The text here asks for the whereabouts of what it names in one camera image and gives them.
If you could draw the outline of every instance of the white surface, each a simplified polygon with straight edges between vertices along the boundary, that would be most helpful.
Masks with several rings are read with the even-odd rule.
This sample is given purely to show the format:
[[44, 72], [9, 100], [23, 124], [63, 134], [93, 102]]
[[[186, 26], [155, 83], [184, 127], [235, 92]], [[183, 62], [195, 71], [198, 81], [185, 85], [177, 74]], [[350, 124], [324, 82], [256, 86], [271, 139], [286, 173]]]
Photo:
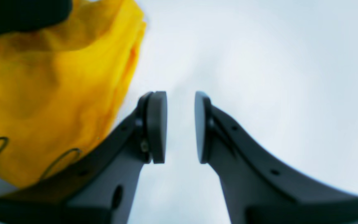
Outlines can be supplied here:
[[197, 90], [279, 159], [358, 194], [358, 0], [140, 2], [151, 26], [120, 118], [167, 91], [168, 139], [129, 224], [230, 223], [217, 174], [197, 159]]

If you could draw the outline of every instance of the yellow fabric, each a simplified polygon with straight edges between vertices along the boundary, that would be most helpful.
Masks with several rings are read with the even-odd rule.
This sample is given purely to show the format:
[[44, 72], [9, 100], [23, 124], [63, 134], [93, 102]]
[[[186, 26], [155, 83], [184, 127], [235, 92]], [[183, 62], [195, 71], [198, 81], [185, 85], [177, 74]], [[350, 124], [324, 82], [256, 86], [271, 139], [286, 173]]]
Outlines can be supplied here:
[[60, 24], [0, 36], [0, 177], [19, 188], [108, 135], [138, 61], [145, 23], [134, 0], [73, 5]]

